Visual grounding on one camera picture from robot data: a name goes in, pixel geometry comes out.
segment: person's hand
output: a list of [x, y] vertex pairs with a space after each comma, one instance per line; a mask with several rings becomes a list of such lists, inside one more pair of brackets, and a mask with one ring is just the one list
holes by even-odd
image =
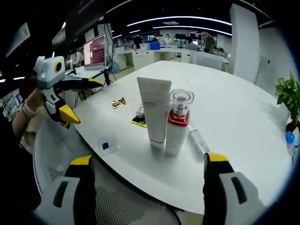
[[35, 90], [26, 99], [26, 103], [28, 107], [34, 112], [37, 110], [37, 108], [44, 105], [45, 101], [43, 98], [42, 90], [39, 88], [35, 88]]

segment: monitor screen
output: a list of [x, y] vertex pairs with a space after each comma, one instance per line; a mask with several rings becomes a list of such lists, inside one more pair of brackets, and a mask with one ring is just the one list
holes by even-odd
[[195, 40], [201, 40], [201, 38], [202, 38], [201, 34], [199, 34], [199, 33], [190, 32], [189, 35], [192, 39], [195, 39]]
[[105, 36], [101, 35], [83, 46], [84, 66], [105, 66]]

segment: white cosmetic tube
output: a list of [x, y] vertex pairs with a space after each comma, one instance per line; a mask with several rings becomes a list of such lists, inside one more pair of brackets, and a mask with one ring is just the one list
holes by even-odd
[[162, 149], [165, 142], [167, 114], [170, 110], [171, 81], [138, 77], [150, 144]]

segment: wall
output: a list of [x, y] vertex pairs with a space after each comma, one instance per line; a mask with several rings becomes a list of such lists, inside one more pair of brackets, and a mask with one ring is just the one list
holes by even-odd
[[225, 52], [231, 53], [231, 37], [217, 34], [217, 47], [223, 48]]
[[238, 5], [230, 8], [232, 54], [228, 72], [255, 83], [259, 67], [259, 32], [256, 15]]
[[299, 82], [299, 73], [286, 42], [276, 28], [259, 30], [259, 38], [261, 66], [256, 85], [275, 96], [278, 78], [289, 79], [291, 70]]
[[197, 30], [160, 30], [159, 33], [163, 36], [159, 39], [159, 42], [162, 45], [167, 34], [172, 40], [174, 40], [175, 34], [185, 34], [187, 36], [190, 32], [197, 33]]

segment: computer monitor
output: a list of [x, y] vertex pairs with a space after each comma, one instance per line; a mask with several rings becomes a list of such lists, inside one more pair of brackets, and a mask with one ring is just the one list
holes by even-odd
[[106, 66], [106, 45], [105, 35], [98, 36], [83, 45], [85, 68]]

